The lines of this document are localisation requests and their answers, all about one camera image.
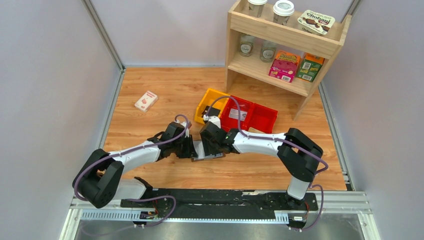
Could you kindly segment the brown leather card holder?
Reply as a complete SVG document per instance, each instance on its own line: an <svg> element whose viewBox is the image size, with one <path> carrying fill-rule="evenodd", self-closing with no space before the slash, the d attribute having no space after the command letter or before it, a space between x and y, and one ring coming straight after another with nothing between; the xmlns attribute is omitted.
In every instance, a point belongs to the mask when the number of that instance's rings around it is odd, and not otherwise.
<svg viewBox="0 0 424 240"><path fill-rule="evenodd" d="M201 140L195 140L193 142L193 146L194 146L195 155L193 155L193 157L191 158L192 162L199 162L199 161L208 160L208 159L217 159L217 158L225 157L225 154L222 152L217 154L206 153Z"/></svg>

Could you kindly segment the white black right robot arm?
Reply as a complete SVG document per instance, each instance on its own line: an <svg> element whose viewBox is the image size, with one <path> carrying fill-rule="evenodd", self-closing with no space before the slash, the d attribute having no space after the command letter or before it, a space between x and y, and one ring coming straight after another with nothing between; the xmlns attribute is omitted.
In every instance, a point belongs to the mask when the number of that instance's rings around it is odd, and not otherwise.
<svg viewBox="0 0 424 240"><path fill-rule="evenodd" d="M304 199L322 163L323 149L297 128L267 134L237 128L225 131L208 122L199 133L206 156L255 153L279 158L291 174L286 194L296 200Z"/></svg>

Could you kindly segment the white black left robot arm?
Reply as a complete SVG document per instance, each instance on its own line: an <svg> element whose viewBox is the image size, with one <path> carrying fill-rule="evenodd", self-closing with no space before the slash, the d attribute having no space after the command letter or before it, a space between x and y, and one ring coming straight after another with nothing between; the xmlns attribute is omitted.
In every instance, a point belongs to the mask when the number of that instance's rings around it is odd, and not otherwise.
<svg viewBox="0 0 424 240"><path fill-rule="evenodd" d="M190 127L190 122L173 121L165 131L135 147L112 152L94 150L72 182L75 196L97 209L116 199L140 199L146 184L137 179L122 182L122 175L172 154L183 159L197 156Z"/></svg>

